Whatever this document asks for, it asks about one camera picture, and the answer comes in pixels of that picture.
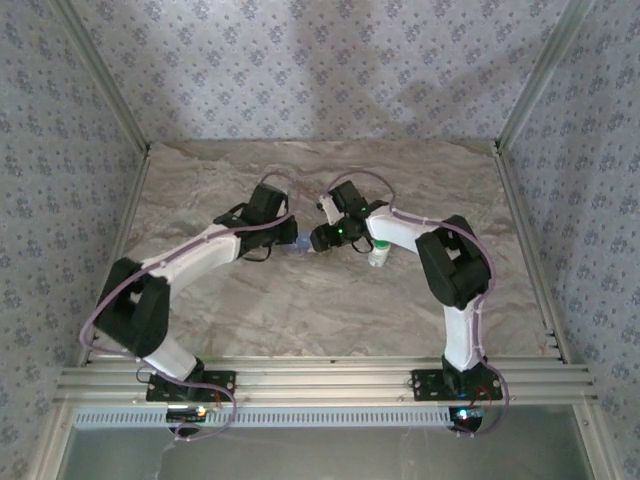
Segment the white pill bottle green cap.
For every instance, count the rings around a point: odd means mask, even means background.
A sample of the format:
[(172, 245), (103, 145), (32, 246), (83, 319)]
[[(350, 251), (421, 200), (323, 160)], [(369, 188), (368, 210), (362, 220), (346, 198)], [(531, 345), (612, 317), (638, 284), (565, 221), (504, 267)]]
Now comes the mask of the white pill bottle green cap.
[(368, 253), (368, 263), (372, 267), (381, 268), (385, 265), (391, 249), (391, 244), (383, 240), (373, 240), (371, 251)]

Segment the grey metal base panel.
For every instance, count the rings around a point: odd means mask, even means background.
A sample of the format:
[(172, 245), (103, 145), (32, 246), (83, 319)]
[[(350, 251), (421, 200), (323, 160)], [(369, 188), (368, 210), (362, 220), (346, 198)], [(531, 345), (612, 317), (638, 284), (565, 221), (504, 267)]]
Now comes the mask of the grey metal base panel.
[(594, 480), (570, 436), (429, 428), (238, 429), (195, 443), (165, 429), (78, 430), (56, 480)]

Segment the aluminium side rail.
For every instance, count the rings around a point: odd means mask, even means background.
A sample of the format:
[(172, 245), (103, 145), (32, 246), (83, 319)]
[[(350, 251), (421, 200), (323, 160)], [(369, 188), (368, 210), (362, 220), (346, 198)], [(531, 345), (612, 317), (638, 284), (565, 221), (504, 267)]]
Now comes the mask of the aluminium side rail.
[(544, 275), (543, 264), (536, 248), (536, 238), (527, 220), (525, 203), (518, 191), (512, 167), (496, 145), (493, 146), (493, 150), (507, 203), (516, 224), (520, 248), (542, 322), (555, 339), (554, 349), (557, 351), (556, 356), (558, 359), (564, 363), (574, 363), (575, 360), (572, 356), (570, 345), (563, 332), (562, 318), (556, 308), (551, 288)]
[[(107, 266), (105, 267), (105, 273), (99, 282), (99, 288), (97, 290), (96, 299), (99, 299), (101, 296), (101, 292), (103, 291), (104, 286), (107, 282), (112, 264), (117, 259), (119, 259), (125, 251), (125, 245), (129, 236), (129, 232), (131, 230), (133, 219), (135, 217), (135, 213), (137, 210), (137, 205), (138, 205), (140, 195), (141, 195), (144, 182), (146, 180), (146, 176), (149, 169), (150, 148), (151, 148), (151, 145), (148, 144), (146, 146), (146, 150), (141, 156), (140, 161), (138, 162), (138, 166), (136, 167), (135, 175), (133, 176), (133, 180), (129, 188), (129, 192), (126, 197), (126, 202), (124, 204), (123, 212), (119, 218), (117, 233), (114, 237), (114, 240), (109, 245), (109, 257), (107, 260)], [(86, 343), (80, 342), (81, 348), (79, 350), (77, 361), (76, 361), (76, 365), (78, 367), (86, 366), (88, 361), (91, 359), (93, 350), (89, 348), (89, 345), (92, 344), (95, 338), (93, 327), (89, 324), (83, 324), (83, 326), (86, 328), (86, 331), (85, 331)]]

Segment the long aluminium frame beam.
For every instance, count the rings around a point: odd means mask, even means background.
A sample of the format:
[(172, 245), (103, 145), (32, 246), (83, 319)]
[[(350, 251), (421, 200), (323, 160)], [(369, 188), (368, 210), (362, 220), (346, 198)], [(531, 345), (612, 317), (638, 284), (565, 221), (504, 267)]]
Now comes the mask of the long aluminium frame beam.
[[(407, 406), (414, 396), (410, 375), (434, 369), (436, 358), (415, 357), (227, 357), (210, 370), (236, 373), (235, 398), (242, 407)], [(598, 397), (588, 368), (552, 357), (502, 357), (493, 361), (504, 379), (502, 400), (476, 405), (592, 404)], [(84, 367), (66, 368), (55, 402), (73, 406), (135, 406), (145, 403), (145, 373), (139, 365), (98, 355)]]

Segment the aluminium corner post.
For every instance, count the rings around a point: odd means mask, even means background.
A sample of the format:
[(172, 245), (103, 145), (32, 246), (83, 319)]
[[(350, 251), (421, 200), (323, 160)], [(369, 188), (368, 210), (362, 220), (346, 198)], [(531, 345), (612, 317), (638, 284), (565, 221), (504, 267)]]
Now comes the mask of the aluminium corner post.
[(47, 2), (88, 69), (106, 104), (115, 115), (123, 134), (139, 152), (146, 153), (148, 142), (145, 135), (71, 0), (47, 0)]
[(496, 139), (496, 148), (499, 153), (513, 146), (595, 3), (596, 0), (567, 0), (564, 10), (545, 41), (544, 48)]

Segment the aluminium frame leg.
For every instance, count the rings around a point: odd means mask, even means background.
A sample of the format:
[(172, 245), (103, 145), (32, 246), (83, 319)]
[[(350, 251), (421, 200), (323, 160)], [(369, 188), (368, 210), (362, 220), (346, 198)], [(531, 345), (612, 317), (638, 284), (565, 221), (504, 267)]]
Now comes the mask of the aluminium frame leg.
[(573, 406), (580, 435), (595, 480), (625, 480), (602, 408), (596, 404)]
[(73, 428), (75, 412), (76, 408), (68, 403), (52, 407), (31, 458), (27, 480), (57, 479)]

